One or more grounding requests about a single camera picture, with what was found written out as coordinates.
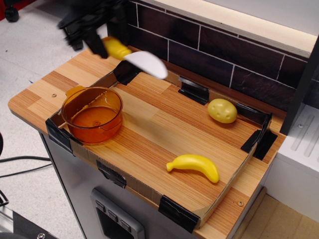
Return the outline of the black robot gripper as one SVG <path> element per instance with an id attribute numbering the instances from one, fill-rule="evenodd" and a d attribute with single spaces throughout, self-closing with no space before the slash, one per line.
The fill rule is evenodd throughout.
<path id="1" fill-rule="evenodd" d="M 124 6 L 123 0 L 76 0 L 58 28 L 65 30 L 69 39 L 82 38 L 94 54 L 107 59 L 108 52 L 96 29 L 106 24 L 108 36 L 127 46 L 129 31 Z"/>

